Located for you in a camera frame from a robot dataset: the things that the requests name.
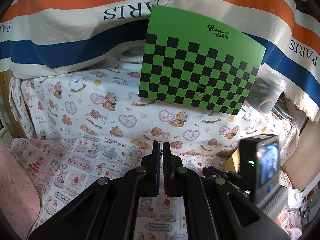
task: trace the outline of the black square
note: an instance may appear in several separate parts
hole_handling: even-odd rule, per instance
[[[212,92],[212,95],[218,97],[220,96],[220,93],[221,93],[221,89],[215,88]]]
[[[238,69],[234,66],[231,66],[229,74],[235,76],[237,74],[237,72],[238,72]]]
[[[239,68],[242,70],[245,70],[246,67],[247,67],[247,63],[241,60]]]
[[[227,95],[227,99],[232,100],[234,95],[235,95],[234,93],[229,92],[228,95]]]
[[[248,81],[249,77],[250,77],[250,74],[248,72],[244,72],[242,79],[244,79],[245,81]]]
[[[202,96],[201,101],[209,102],[211,95],[205,94]]]
[[[145,90],[139,90],[139,97],[141,98],[148,98],[148,91]]]
[[[179,87],[183,89],[188,89],[189,81],[180,79]]]
[[[240,96],[239,102],[240,102],[240,103],[243,103],[243,102],[245,101],[245,99],[246,99],[246,97]]]
[[[223,90],[225,90],[225,91],[229,91],[230,88],[231,88],[231,84],[228,83],[228,82],[226,82],[226,83],[223,85]]]
[[[227,110],[228,110],[227,106],[222,106],[219,112],[220,113],[225,113]]]
[[[164,56],[165,54],[165,46],[156,45],[155,47],[155,55]]]
[[[229,65],[232,65],[233,59],[234,59],[233,56],[231,56],[231,55],[229,55],[229,54],[226,54],[226,57],[225,57],[225,59],[224,59],[224,63],[227,63],[227,64],[229,64]]]
[[[176,96],[176,98],[174,99],[174,102],[175,102],[176,104],[181,104],[181,105],[182,105],[183,100],[184,100],[183,97],[177,97],[177,96]]]
[[[156,44],[156,42],[157,42],[157,35],[156,34],[147,33],[147,35],[146,35],[146,43]]]
[[[187,52],[182,49],[177,49],[175,58],[185,60],[187,56]]]
[[[151,74],[161,75],[161,72],[162,72],[162,66],[152,65]]]
[[[204,63],[205,63],[205,60],[206,60],[206,56],[203,56],[203,55],[200,55],[200,54],[197,54],[197,57],[196,57],[196,62],[197,64],[199,65],[203,65],[204,66]]]
[[[151,77],[151,74],[142,72],[140,76],[140,82],[141,81],[150,82],[150,77]]]
[[[165,101],[167,94],[158,93],[157,94],[157,100]]]
[[[176,95],[176,94],[177,94],[177,90],[178,90],[178,88],[168,87],[168,92],[167,92],[167,94],[169,94],[169,95]]]
[[[258,73],[258,69],[255,68],[255,67],[253,67],[252,70],[251,70],[251,74],[254,75],[254,76],[256,76],[257,73]]]
[[[237,91],[236,91],[236,94],[241,95],[242,92],[243,92],[243,88],[238,87],[238,89],[237,89]]]
[[[158,92],[159,84],[150,83],[149,84],[149,91]]]
[[[212,72],[212,68],[204,66],[201,74],[204,76],[210,77],[211,72]]]
[[[247,89],[247,90],[250,90],[252,85],[253,85],[252,83],[247,82],[244,88]]]
[[[208,109],[208,110],[212,110],[214,108],[215,104],[213,103],[208,103],[207,107],[205,109]]]
[[[236,102],[236,101],[231,101],[231,103],[230,103],[230,106],[229,106],[229,107],[231,107],[231,108],[235,108],[235,107],[236,107],[236,105],[237,105],[237,102]]]
[[[211,87],[215,87],[217,84],[217,81],[218,81],[218,79],[216,79],[216,78],[209,78],[207,85],[211,86]]]
[[[238,86],[238,85],[240,85],[240,82],[241,82],[241,78],[235,77],[233,84]]]
[[[191,102],[191,106],[199,107],[200,102],[201,102],[201,101],[199,101],[199,100],[195,100],[195,99],[193,99],[193,100],[192,100],[192,102]]]
[[[206,85],[198,84],[196,91],[199,93],[204,93]]]
[[[194,65],[195,65],[195,64],[192,63],[192,62],[185,61],[185,62],[184,62],[184,65],[183,65],[183,70],[192,72]]]
[[[200,81],[200,77],[201,77],[200,74],[192,73],[192,74],[191,74],[190,81],[195,82],[195,83],[198,83],[198,82]]]
[[[188,51],[198,53],[199,46],[200,46],[200,44],[190,41],[189,46],[188,46]]]
[[[209,48],[207,57],[216,59],[217,55],[218,55],[218,51],[216,49]]]
[[[227,77],[228,77],[228,74],[221,71],[218,79],[220,79],[222,81],[226,81]]]
[[[224,100],[225,100],[224,98],[218,98],[216,104],[219,105],[219,106],[222,106],[223,103],[224,103]]]
[[[173,67],[174,58],[171,57],[164,57],[163,65],[166,67]]]
[[[152,64],[153,63],[153,54],[147,54],[147,53],[143,54],[142,63]]]
[[[168,37],[167,47],[177,48],[178,47],[178,42],[179,42],[179,39],[173,38],[173,37]]]
[[[223,62],[219,60],[215,60],[213,64],[214,69],[222,70]]]
[[[233,111],[232,111],[232,114],[233,115],[237,115],[239,113],[239,110],[237,110],[237,109],[234,109]]]
[[[160,77],[160,84],[169,86],[170,77],[161,76]]]
[[[181,73],[182,73],[181,69],[173,68],[172,72],[171,72],[171,77],[180,79],[181,78]]]
[[[185,97],[186,98],[193,98],[195,95],[195,92],[192,90],[187,90]]]

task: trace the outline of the bed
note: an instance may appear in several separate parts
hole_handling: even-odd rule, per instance
[[[33,231],[48,220],[99,177],[115,179],[140,165],[151,149],[126,144],[105,137],[85,136],[78,139],[22,139],[15,138],[9,145],[19,165],[27,172],[40,197],[40,214]],[[185,154],[179,149],[172,153],[182,158],[184,166],[202,175],[202,168],[221,168],[226,157]],[[163,174],[160,163],[160,174]],[[288,176],[280,172],[279,183],[292,187]],[[300,228],[299,211],[287,212],[285,207],[278,215],[283,228]],[[164,194],[160,176],[160,194],[141,197],[137,211],[134,239],[187,239],[186,216],[182,197]]]
[[[131,49],[85,70],[10,81],[11,109],[27,137],[104,136],[149,149],[153,141],[194,155],[228,157],[239,140],[278,134],[281,164],[299,138],[298,125],[245,102],[235,115],[138,97],[143,50]]]

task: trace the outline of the cardboard box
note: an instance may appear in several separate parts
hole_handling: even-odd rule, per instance
[[[238,172],[239,169],[240,169],[240,152],[238,148],[231,155],[231,157],[223,164],[223,170]]]

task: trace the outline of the green checkerboard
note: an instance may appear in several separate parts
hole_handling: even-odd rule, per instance
[[[221,22],[154,5],[139,96],[236,115],[264,51],[255,40]]]

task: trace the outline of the screw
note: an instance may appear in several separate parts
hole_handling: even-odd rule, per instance
[[[109,182],[109,179],[106,178],[106,177],[103,177],[103,178],[98,179],[98,183],[99,183],[100,185],[106,185],[108,182]]]
[[[186,167],[180,166],[178,167],[178,172],[180,173],[186,173],[188,171],[188,169]]]
[[[225,184],[226,180],[224,178],[216,178],[215,182],[218,184],[218,185],[223,185]]]
[[[137,172],[139,173],[145,173],[147,171],[147,168],[145,166],[139,166],[137,168]]]

